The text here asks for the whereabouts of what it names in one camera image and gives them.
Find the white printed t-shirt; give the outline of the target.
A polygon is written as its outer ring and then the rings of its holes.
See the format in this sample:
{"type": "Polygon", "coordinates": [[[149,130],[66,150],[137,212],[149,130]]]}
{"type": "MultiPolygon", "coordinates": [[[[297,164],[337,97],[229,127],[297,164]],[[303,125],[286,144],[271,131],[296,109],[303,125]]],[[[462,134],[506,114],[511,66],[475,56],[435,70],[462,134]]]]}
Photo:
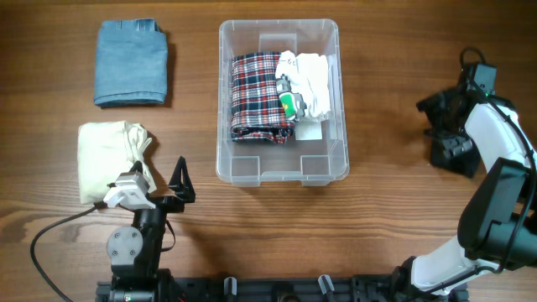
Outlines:
{"type": "Polygon", "coordinates": [[[331,103],[325,55],[282,52],[275,77],[276,91],[287,120],[322,122],[328,118],[331,103]]]}

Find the plaid flannel shirt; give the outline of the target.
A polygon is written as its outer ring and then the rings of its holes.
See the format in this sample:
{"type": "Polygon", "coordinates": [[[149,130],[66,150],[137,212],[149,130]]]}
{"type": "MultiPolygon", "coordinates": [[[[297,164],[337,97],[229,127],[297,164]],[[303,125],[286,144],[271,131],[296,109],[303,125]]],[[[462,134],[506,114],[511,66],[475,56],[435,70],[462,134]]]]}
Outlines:
{"type": "Polygon", "coordinates": [[[279,52],[257,52],[232,59],[231,135],[235,142],[284,144],[294,134],[276,88],[279,52]]]}

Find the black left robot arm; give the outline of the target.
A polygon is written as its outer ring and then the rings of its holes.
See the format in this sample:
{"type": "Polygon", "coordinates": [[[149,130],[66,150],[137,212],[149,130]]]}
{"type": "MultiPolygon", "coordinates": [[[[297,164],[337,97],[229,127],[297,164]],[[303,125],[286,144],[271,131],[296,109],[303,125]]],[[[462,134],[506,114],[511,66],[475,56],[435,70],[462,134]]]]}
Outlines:
{"type": "Polygon", "coordinates": [[[109,185],[104,202],[133,213],[131,226],[115,230],[107,240],[111,260],[111,301],[185,301],[184,291],[167,268],[159,266],[166,230],[172,230],[169,213],[181,213],[193,203],[196,193],[184,157],[179,157],[168,187],[172,195],[151,196],[137,161],[126,173],[109,185]]]}

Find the black garment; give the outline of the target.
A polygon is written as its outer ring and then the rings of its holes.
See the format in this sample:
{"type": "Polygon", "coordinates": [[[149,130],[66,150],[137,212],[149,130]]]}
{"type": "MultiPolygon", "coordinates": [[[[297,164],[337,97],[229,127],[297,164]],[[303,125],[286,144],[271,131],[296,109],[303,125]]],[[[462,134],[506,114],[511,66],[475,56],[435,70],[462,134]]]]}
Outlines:
{"type": "Polygon", "coordinates": [[[425,134],[430,137],[430,163],[433,166],[468,178],[474,176],[481,156],[465,130],[453,132],[440,124],[432,124],[425,134]]]}

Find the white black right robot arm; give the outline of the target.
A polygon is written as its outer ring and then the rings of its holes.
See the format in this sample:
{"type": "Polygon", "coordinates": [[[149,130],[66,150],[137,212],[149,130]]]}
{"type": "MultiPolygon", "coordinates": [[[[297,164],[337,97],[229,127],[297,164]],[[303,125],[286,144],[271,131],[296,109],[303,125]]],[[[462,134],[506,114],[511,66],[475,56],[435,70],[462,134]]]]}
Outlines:
{"type": "Polygon", "coordinates": [[[487,174],[456,235],[396,268],[392,298],[449,299],[479,276],[536,264],[536,150],[513,103],[496,96],[496,73],[484,61],[464,63],[455,87],[416,105],[430,121],[434,166],[473,176],[484,164],[487,174]]]}

